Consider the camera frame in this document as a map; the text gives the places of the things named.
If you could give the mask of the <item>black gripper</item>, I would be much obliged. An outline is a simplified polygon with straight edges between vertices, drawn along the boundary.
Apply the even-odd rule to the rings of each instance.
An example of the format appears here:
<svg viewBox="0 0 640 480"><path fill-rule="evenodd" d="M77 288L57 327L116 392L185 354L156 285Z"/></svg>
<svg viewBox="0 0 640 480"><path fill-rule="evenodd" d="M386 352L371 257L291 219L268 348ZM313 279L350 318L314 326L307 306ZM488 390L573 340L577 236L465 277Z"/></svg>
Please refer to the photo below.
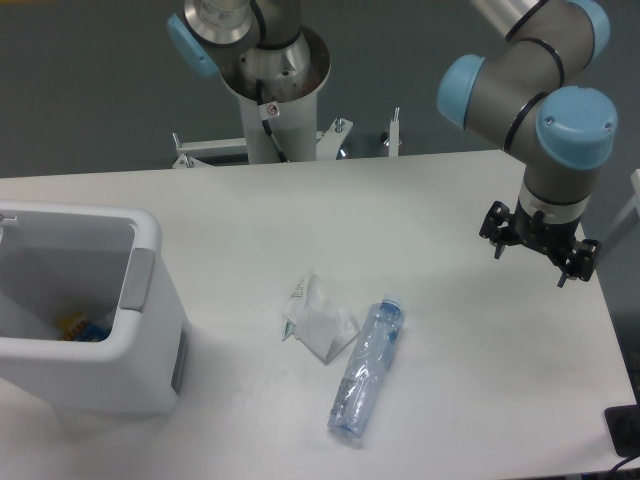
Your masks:
<svg viewBox="0 0 640 480"><path fill-rule="evenodd" d="M570 222L552 223L541 210L529 215L520 203L513 212L502 202L489 208L479 235L494 247L499 259L507 246L524 246L545 255L554 265L564 265L557 283L563 288L569 280L588 282L600 253L600 242L593 239L576 241L580 217Z"/></svg>

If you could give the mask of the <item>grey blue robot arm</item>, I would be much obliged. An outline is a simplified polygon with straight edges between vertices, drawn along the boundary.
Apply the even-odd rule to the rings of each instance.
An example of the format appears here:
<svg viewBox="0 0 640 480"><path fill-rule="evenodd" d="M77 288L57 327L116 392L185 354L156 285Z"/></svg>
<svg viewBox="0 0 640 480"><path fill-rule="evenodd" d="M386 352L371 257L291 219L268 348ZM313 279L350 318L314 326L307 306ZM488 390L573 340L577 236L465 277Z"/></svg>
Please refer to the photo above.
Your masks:
<svg viewBox="0 0 640 480"><path fill-rule="evenodd" d="M497 253L521 245L546 256L563 280L588 281L601 245L575 236L614 143L612 101L571 84L602 52L610 24L594 1L479 1L507 42L496 60L457 59L438 89L438 111L525 167L517 204L495 202L480 235ZM241 109L250 162L333 159L317 133L317 95L330 72L323 39L297 1L188 1L166 24L184 61L220 76Z"/></svg>

